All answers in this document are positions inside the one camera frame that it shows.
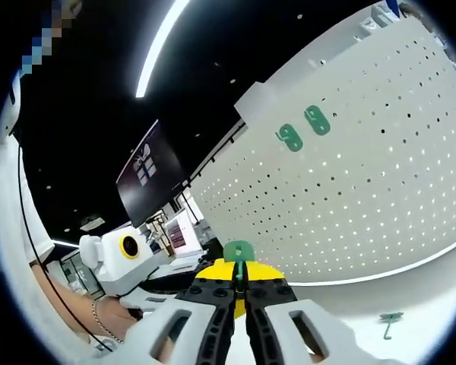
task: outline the pixelated area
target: pixelated area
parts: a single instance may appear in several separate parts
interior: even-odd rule
[[[45,22],[48,27],[43,27],[41,36],[32,39],[30,54],[22,56],[21,74],[31,74],[33,65],[42,65],[43,57],[52,55],[52,39],[60,38],[62,30],[71,27],[81,8],[82,0],[52,2],[51,14]]]

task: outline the display screen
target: display screen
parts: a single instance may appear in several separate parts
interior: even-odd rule
[[[134,227],[175,198],[185,174],[159,122],[142,138],[116,181],[120,198]]]

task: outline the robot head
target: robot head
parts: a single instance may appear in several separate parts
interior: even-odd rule
[[[0,115],[0,143],[11,134],[18,114],[21,111],[21,82],[20,75],[17,73],[12,81],[10,91],[5,98],[5,103]]]

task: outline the black ceiling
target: black ceiling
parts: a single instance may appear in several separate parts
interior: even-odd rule
[[[106,221],[92,234],[128,221],[115,181],[156,119],[193,172],[239,121],[233,105],[254,81],[371,3],[191,0],[146,97],[135,99],[172,0],[86,0],[73,27],[54,40],[52,56],[22,78],[24,165],[49,234],[77,242],[81,221],[92,214]]]

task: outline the chain bracelet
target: chain bracelet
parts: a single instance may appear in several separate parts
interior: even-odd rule
[[[123,341],[121,339],[119,339],[118,337],[116,337],[109,329],[107,329],[102,322],[100,322],[100,319],[98,318],[98,314],[97,314],[97,300],[93,300],[93,302],[91,303],[91,312],[93,313],[93,317],[94,317],[94,320],[96,321],[96,323],[98,324],[98,326],[104,331],[106,332],[111,338],[113,338],[115,341],[117,341],[119,344],[123,344]]]

